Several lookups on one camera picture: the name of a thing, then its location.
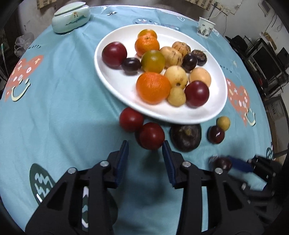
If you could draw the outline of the red tomato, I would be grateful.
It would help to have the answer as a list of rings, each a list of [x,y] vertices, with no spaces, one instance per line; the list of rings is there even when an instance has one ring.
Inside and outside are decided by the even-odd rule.
[[[165,133],[158,123],[148,122],[135,132],[135,138],[142,148],[157,150],[165,140]]]
[[[126,132],[133,133],[143,126],[144,116],[132,108],[127,107],[120,114],[119,124]]]

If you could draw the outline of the dark water chestnut small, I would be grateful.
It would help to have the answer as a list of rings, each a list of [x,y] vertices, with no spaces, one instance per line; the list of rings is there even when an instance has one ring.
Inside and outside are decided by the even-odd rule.
[[[207,56],[206,56],[206,54],[203,51],[201,51],[201,50],[193,50],[192,54],[194,56],[196,56],[197,64],[199,66],[203,66],[203,65],[205,65],[207,63]]]

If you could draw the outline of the pale yellow round fruit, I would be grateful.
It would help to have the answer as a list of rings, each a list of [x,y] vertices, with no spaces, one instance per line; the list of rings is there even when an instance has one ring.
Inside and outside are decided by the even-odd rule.
[[[172,88],[179,87],[183,90],[188,84],[188,76],[180,66],[170,66],[164,76],[169,80]]]

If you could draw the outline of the large orange mandarin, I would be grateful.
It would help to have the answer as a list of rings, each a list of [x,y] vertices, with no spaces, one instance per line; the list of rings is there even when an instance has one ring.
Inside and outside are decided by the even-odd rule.
[[[155,72],[145,72],[136,82],[138,96],[145,103],[156,105],[169,96],[171,83],[169,80]]]

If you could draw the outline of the striped pepino melon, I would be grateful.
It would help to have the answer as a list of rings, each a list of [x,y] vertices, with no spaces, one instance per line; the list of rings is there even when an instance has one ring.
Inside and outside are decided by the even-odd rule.
[[[184,42],[176,41],[173,43],[172,48],[179,51],[181,53],[182,57],[191,53],[191,48]]]

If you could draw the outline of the yellow pepino melon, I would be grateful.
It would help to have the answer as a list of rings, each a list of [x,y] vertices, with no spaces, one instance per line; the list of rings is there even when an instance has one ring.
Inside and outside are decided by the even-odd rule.
[[[160,49],[160,52],[166,60],[165,68],[169,68],[170,66],[181,66],[183,57],[178,50],[169,46],[164,46]]]

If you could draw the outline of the large red plum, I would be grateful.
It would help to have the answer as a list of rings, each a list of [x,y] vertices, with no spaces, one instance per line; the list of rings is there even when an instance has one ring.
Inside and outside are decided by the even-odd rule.
[[[106,65],[117,68],[127,58],[127,50],[122,43],[111,42],[102,50],[101,56]]]

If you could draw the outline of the yellow-green orange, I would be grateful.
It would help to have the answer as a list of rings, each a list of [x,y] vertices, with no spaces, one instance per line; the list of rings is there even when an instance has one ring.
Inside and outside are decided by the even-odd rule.
[[[166,60],[159,50],[149,50],[142,56],[141,64],[144,72],[161,73],[165,67]]]

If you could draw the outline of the orange-yellow persimmon fruit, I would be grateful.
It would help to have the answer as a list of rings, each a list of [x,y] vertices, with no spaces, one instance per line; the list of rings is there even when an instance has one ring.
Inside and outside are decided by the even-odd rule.
[[[135,51],[139,57],[142,57],[147,51],[159,49],[159,42],[150,35],[140,36],[135,42]]]

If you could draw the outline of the dark cherry plum upper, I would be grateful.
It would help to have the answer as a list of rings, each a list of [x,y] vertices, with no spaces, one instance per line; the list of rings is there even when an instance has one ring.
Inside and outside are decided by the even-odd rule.
[[[207,138],[212,144],[220,144],[225,138],[225,132],[220,127],[214,125],[208,129]]]

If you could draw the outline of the small yellow-green longan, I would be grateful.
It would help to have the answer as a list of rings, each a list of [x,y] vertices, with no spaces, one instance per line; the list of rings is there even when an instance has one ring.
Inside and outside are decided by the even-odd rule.
[[[217,119],[217,126],[226,132],[230,128],[231,122],[227,116],[221,116]]]

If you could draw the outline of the dark water chestnut large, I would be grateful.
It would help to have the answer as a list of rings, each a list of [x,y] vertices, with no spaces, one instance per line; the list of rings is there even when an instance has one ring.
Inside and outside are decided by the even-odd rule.
[[[190,152],[200,145],[202,130],[200,124],[174,124],[170,128],[169,135],[175,148],[182,152]]]

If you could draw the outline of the black shelf with electronics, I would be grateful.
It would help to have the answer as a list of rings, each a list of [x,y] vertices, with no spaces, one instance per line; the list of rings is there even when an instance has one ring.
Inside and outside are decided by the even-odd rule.
[[[288,64],[284,64],[263,38],[248,45],[245,37],[225,37],[248,70],[261,98],[271,98],[283,91],[288,84]]]

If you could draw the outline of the pale peach round fruit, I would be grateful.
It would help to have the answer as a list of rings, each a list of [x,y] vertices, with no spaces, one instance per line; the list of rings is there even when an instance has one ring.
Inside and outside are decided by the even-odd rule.
[[[211,78],[210,74],[208,73],[208,71],[205,70],[204,68],[201,68],[201,67],[194,68],[191,71],[191,73],[189,75],[189,80],[190,80],[190,82],[202,81],[208,87],[210,87],[211,82],[212,82],[212,78]]]

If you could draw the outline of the white oval plate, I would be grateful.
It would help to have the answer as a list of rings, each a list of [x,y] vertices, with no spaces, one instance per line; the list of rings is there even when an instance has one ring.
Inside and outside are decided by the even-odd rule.
[[[135,56],[135,41],[138,33],[143,29],[154,30],[160,46],[169,46],[180,41],[188,44],[192,49],[196,48],[205,52],[208,61],[204,68],[210,74],[212,82],[209,87],[209,99],[203,106],[190,108],[184,104],[181,107],[173,107],[167,101],[162,101],[156,105],[145,103],[136,91],[136,82],[141,72],[128,75],[121,68],[113,69],[104,63],[101,56],[102,50],[111,42],[122,43],[127,50],[127,56]],[[98,43],[94,52],[94,67],[100,81],[111,94],[132,109],[157,120],[176,124],[203,123],[218,116],[227,101],[227,82],[217,60],[198,41],[169,27],[153,24],[131,24],[113,30]]]

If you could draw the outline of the patterned paper cup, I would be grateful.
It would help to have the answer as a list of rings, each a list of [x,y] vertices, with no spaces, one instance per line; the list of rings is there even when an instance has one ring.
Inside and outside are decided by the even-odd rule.
[[[213,31],[215,27],[215,23],[199,17],[199,21],[198,21],[198,28],[197,28],[197,35],[203,37],[203,38],[208,38],[211,34],[211,32]]]

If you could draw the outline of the crumpled plastic bag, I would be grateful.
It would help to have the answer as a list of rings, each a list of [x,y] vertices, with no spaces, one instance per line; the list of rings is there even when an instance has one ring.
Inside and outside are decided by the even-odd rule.
[[[34,41],[34,34],[31,32],[28,32],[22,36],[17,37],[14,45],[15,55],[18,58],[21,58],[33,41]]]

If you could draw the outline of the woven bamboo curtain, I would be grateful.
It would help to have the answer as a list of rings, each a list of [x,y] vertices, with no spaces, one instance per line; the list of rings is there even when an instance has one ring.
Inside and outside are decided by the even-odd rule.
[[[44,6],[47,6],[47,5],[50,5],[52,3],[55,3],[57,2],[57,0],[54,0],[54,1],[48,1],[48,0],[37,0],[36,3],[37,3],[37,8],[40,9],[40,8],[43,8]],[[197,5],[207,11],[209,11],[210,7],[212,5],[215,4],[215,1],[214,0],[198,0],[198,1],[194,1],[194,0],[191,0],[191,1],[188,1],[194,5]]]

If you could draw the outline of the small orange mandarin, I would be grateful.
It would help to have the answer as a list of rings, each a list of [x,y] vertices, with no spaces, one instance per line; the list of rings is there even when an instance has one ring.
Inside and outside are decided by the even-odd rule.
[[[138,38],[140,38],[141,36],[152,36],[152,37],[157,39],[157,34],[152,29],[144,29],[144,30],[142,30],[141,32],[139,32]]]

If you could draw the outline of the celadon lidded ceramic jar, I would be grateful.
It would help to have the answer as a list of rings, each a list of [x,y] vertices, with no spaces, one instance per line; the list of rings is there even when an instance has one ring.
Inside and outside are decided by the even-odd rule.
[[[52,29],[57,34],[70,32],[86,24],[91,17],[90,7],[83,1],[59,8],[52,18]]]

